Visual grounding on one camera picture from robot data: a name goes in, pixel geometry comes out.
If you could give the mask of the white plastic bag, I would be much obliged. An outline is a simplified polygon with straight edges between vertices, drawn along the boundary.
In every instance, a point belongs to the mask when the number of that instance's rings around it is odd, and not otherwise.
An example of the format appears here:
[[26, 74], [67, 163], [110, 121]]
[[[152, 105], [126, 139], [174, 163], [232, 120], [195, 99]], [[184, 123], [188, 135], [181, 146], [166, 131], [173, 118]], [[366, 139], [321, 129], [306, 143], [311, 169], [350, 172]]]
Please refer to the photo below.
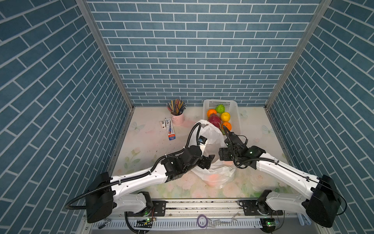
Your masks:
[[202, 169], [199, 166], [192, 169], [202, 181], [212, 188], [222, 189], [226, 184], [234, 180], [236, 167], [231, 161], [222, 161], [219, 157], [219, 149], [227, 148], [225, 136], [221, 130], [206, 120], [199, 120], [202, 124], [200, 136], [206, 137], [207, 141], [203, 149], [205, 156], [214, 155], [209, 169]]

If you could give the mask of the orange fruit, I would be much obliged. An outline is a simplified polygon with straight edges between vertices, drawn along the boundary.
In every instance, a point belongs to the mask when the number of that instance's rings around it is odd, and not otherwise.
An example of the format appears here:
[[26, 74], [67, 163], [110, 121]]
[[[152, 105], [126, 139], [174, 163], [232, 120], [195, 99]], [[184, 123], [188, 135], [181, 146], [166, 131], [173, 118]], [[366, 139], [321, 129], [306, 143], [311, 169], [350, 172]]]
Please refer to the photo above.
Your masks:
[[217, 111], [215, 109], [209, 109], [207, 111], [207, 117], [210, 118], [211, 115], [216, 115]]
[[229, 123], [229, 122], [223, 122], [223, 124], [222, 124], [222, 126], [223, 127], [226, 127], [227, 129], [228, 129], [228, 131], [231, 131], [232, 130], [232, 125], [231, 125], [231, 123]]

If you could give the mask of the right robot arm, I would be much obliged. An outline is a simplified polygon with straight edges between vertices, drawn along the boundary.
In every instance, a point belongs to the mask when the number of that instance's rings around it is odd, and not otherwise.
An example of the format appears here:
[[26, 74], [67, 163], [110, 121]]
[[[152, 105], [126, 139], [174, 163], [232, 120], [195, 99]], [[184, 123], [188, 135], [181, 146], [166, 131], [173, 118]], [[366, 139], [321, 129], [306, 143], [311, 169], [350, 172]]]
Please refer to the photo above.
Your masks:
[[322, 227], [333, 226], [335, 218], [341, 215], [339, 208], [346, 200], [337, 191], [332, 178], [298, 170], [260, 147], [247, 147], [240, 135], [226, 127], [223, 130], [227, 147], [220, 148], [221, 160], [232, 161], [238, 169], [252, 168], [267, 173], [297, 191], [296, 194], [282, 194], [264, 190], [256, 203], [259, 213], [270, 215], [275, 211], [290, 211], [307, 216]]

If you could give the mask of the yellow lemon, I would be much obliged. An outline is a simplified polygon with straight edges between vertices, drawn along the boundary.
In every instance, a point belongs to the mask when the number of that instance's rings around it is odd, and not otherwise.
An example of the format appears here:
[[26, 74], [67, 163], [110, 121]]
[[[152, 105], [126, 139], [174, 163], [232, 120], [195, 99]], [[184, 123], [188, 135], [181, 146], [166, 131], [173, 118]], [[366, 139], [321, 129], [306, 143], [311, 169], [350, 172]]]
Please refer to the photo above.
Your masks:
[[228, 113], [228, 112], [224, 112], [224, 113], [222, 113], [221, 114], [221, 120], [223, 121], [223, 122], [229, 122], [230, 121], [230, 119], [231, 119], [231, 115], [230, 115], [230, 113]]

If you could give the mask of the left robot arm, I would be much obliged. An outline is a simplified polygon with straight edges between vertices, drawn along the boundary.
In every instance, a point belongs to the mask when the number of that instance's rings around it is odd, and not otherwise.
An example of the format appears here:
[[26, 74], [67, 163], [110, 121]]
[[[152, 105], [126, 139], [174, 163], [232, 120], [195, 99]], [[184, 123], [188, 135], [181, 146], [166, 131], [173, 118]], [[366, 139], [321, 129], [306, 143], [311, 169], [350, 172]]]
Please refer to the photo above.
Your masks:
[[207, 138], [200, 135], [202, 124], [196, 123], [183, 149], [160, 157], [155, 164], [128, 175], [98, 175], [85, 193], [65, 204], [67, 210], [85, 210], [88, 223], [109, 217], [113, 211], [147, 215], [153, 208], [148, 192], [142, 189], [180, 179], [195, 167], [209, 169], [214, 155], [204, 156]]

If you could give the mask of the pink dragon fruit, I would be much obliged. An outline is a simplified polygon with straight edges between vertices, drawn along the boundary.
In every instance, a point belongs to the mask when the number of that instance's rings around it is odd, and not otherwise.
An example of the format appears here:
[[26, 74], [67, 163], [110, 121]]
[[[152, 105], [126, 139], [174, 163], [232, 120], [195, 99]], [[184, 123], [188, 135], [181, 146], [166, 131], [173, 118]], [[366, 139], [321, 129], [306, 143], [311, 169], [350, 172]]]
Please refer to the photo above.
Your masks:
[[217, 115], [217, 114], [211, 114], [208, 118], [208, 122], [210, 122], [211, 124], [213, 124], [215, 127], [217, 127], [221, 133], [223, 135], [225, 135], [225, 132], [222, 128], [222, 125], [223, 125], [223, 121], [221, 120], [221, 118]]

